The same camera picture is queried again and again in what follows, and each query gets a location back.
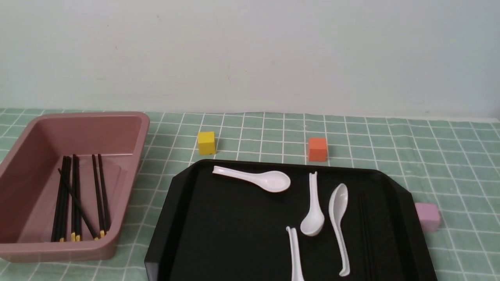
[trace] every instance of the white wall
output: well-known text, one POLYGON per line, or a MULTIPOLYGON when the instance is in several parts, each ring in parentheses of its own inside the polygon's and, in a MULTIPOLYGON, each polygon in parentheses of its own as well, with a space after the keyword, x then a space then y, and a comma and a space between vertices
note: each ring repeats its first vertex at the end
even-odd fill
POLYGON ((0 107, 500 117, 498 0, 2 0, 0 107))

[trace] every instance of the black tray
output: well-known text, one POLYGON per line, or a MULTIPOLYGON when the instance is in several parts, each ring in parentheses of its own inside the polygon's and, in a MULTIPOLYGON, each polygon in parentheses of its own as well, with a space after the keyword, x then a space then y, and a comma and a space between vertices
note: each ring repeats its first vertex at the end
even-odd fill
POLYGON ((437 280, 412 195, 387 175, 369 169, 201 160, 170 185, 145 266, 149 281, 290 281, 287 226, 297 228, 306 281, 365 280, 359 194, 363 192, 377 280, 437 280), (251 173, 284 172, 290 188, 269 193, 252 183, 212 174, 214 165, 251 173), (309 210, 309 173, 317 171, 324 227, 301 233, 309 210), (350 275, 328 216, 333 190, 347 185, 342 232, 350 275))

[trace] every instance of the yellow cube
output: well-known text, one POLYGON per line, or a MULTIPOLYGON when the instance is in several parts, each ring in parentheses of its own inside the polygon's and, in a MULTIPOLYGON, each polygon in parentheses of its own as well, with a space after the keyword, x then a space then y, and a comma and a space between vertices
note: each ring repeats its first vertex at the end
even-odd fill
POLYGON ((213 131, 201 131, 198 133, 198 150, 200 155, 216 153, 216 133, 213 131))

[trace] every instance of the pink plastic bin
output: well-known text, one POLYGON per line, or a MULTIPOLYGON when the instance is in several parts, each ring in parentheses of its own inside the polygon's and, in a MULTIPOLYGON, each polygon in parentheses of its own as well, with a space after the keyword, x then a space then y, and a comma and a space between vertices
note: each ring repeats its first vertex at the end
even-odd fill
MULTIPOLYGON (((0 164, 0 258, 10 262, 109 259, 115 254, 150 120, 140 112, 63 113, 28 124, 0 164), (97 241, 50 242, 63 156, 80 157, 81 202, 98 229, 92 154, 102 154, 111 227, 97 241)), ((67 236, 71 216, 68 215, 67 236)))

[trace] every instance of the pink cube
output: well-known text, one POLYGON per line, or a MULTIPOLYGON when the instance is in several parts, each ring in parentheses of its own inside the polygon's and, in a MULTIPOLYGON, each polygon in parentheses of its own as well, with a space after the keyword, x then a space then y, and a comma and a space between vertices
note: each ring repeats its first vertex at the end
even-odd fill
POLYGON ((438 230, 441 224, 438 206, 429 203, 415 203, 415 209, 423 231, 435 232, 438 230))

